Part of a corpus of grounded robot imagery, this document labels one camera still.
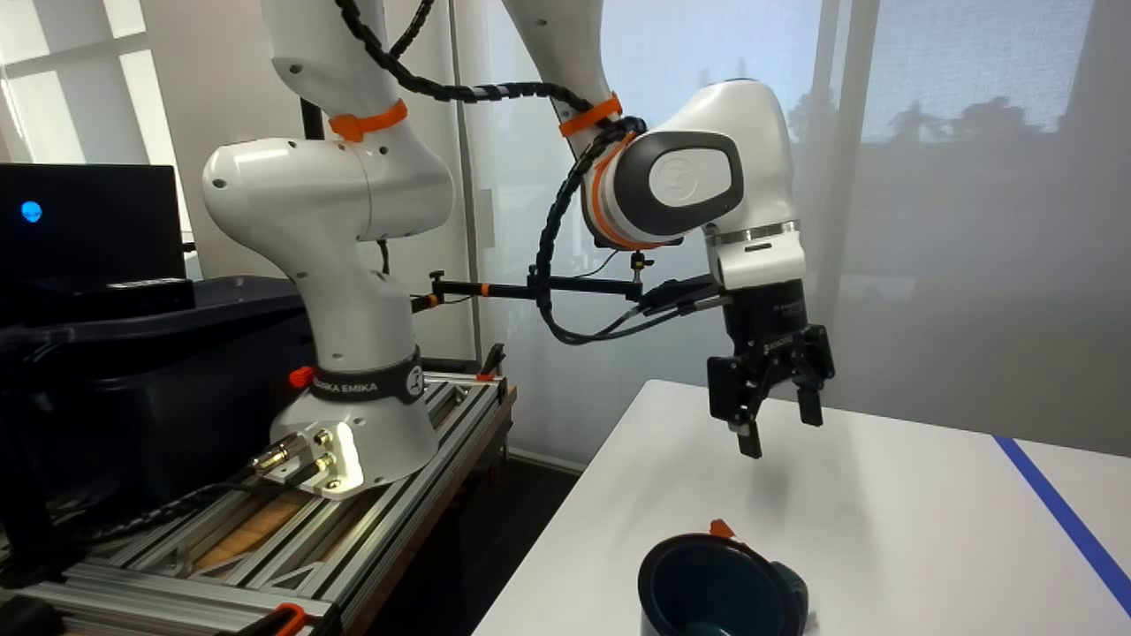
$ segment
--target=blue tape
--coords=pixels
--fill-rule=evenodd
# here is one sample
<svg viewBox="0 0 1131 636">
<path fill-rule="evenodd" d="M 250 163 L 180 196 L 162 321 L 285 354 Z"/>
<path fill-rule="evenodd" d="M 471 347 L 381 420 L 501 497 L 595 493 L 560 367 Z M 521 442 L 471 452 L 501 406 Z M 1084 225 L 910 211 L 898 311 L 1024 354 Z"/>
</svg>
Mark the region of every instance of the blue tape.
<svg viewBox="0 0 1131 636">
<path fill-rule="evenodd" d="M 1122 563 L 1099 546 L 1099 538 L 1084 528 L 1084 520 L 1060 497 L 1053 482 L 1024 456 L 1016 439 L 992 439 L 1000 452 L 1019 468 L 1040 501 L 1053 514 L 1072 546 L 1090 559 L 1091 573 L 1103 586 L 1124 603 L 1131 616 L 1131 581 Z"/>
</svg>

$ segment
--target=floor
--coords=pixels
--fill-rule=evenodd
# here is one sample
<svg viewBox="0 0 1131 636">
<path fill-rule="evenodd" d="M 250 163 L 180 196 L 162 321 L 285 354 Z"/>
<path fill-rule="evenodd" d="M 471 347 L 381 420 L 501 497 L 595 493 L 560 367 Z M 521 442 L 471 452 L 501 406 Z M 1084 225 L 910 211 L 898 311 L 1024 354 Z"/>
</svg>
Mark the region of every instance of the floor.
<svg viewBox="0 0 1131 636">
<path fill-rule="evenodd" d="M 462 636 L 491 609 L 577 474 L 506 461 L 449 505 L 370 634 Z"/>
</svg>

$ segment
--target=window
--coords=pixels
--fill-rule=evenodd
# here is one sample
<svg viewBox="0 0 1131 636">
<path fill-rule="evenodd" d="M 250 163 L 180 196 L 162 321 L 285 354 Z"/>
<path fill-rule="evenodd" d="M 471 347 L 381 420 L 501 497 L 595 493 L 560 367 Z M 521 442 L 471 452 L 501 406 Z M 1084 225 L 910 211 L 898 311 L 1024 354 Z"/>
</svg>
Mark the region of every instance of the window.
<svg viewBox="0 0 1131 636">
<path fill-rule="evenodd" d="M 0 96 L 5 158 L 176 168 L 141 0 L 5 0 Z"/>
</svg>

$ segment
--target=white table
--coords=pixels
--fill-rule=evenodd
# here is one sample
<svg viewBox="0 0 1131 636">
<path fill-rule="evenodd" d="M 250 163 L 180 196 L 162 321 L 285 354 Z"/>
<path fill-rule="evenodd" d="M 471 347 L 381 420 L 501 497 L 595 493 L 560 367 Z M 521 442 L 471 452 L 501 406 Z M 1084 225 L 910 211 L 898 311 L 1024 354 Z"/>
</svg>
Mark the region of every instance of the white table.
<svg viewBox="0 0 1131 636">
<path fill-rule="evenodd" d="M 739 456 L 708 391 L 652 381 L 523 559 L 480 636 L 636 636 L 645 555 L 728 520 L 791 566 L 827 636 L 1129 636 L 1131 616 L 989 436 L 764 403 Z M 1131 461 L 1027 446 L 1131 573 Z"/>
</svg>

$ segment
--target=white wall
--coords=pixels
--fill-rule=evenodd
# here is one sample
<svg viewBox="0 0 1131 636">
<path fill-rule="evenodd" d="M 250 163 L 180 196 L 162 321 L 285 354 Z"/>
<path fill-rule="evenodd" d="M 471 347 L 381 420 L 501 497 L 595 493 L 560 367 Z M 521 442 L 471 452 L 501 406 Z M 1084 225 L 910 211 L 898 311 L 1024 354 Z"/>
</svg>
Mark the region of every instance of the white wall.
<svg viewBox="0 0 1131 636">
<path fill-rule="evenodd" d="M 712 78 L 776 89 L 798 134 L 808 285 L 834 327 L 832 403 L 1131 452 L 1131 4 L 608 0 L 606 42 L 619 96 L 655 123 Z M 494 0 L 458 4 L 458 70 L 533 78 Z M 471 109 L 471 148 L 480 269 L 523 280 L 568 168 L 553 115 Z M 564 225 L 560 271 L 595 261 L 588 231 Z M 692 240 L 652 280 L 700 269 Z M 612 314 L 560 306 L 561 321 Z M 725 351 L 714 317 L 568 351 L 515 306 L 487 306 L 484 340 L 508 344 L 523 384 L 515 450 L 561 463 L 590 461 L 645 379 L 705 381 Z"/>
<path fill-rule="evenodd" d="M 407 25 L 410 4 L 394 4 L 389 25 Z M 250 138 L 301 138 L 296 96 L 270 68 L 258 0 L 144 0 L 156 65 L 167 94 L 173 143 L 184 169 L 186 208 L 206 275 L 279 275 L 266 258 L 237 248 L 203 208 L 199 174 L 219 147 Z M 407 65 L 444 78 L 449 30 L 435 12 Z M 455 115 L 431 99 L 407 99 L 414 131 L 453 169 L 458 185 Z M 467 211 L 453 208 L 443 231 L 394 244 L 394 269 L 407 291 L 429 291 L 429 271 L 471 275 Z M 418 335 L 431 357 L 471 357 L 471 307 L 444 307 L 418 317 Z"/>
</svg>

